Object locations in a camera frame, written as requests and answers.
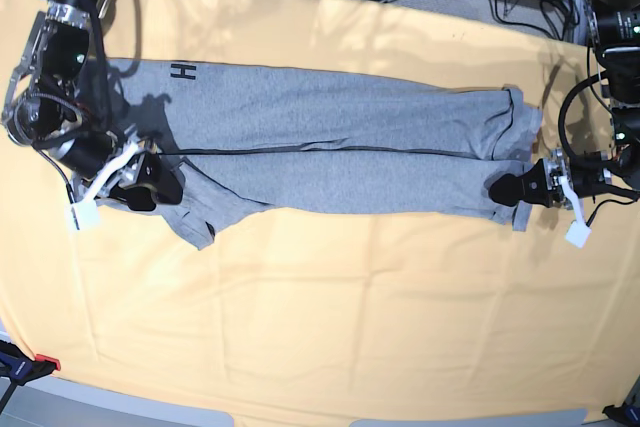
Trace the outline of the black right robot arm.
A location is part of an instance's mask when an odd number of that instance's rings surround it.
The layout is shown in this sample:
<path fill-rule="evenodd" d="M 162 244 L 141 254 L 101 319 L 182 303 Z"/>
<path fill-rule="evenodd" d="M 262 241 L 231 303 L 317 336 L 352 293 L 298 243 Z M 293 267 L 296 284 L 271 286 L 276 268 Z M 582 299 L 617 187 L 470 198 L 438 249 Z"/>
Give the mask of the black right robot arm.
<path fill-rule="evenodd" d="M 14 68 L 1 114 L 10 140 L 50 162 L 72 206 L 178 205 L 183 188 L 157 144 L 117 126 L 101 21 L 110 0 L 47 0 Z"/>

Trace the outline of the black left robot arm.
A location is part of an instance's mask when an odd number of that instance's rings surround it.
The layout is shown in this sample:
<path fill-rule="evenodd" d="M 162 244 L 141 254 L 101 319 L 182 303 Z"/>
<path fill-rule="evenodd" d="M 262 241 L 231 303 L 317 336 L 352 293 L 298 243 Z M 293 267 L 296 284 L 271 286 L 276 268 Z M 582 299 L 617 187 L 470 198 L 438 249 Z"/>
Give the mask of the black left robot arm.
<path fill-rule="evenodd" d="M 639 199 L 639 0 L 586 0 L 589 61 L 599 71 L 579 82 L 560 107 L 561 148 L 519 176 L 506 174 L 489 189 L 490 198 L 513 207 L 520 202 L 551 207 L 567 201 L 566 180 L 578 198 L 612 195 Z M 611 117 L 614 152 L 577 153 L 567 137 L 566 120 L 574 99 L 600 88 L 597 101 Z"/>

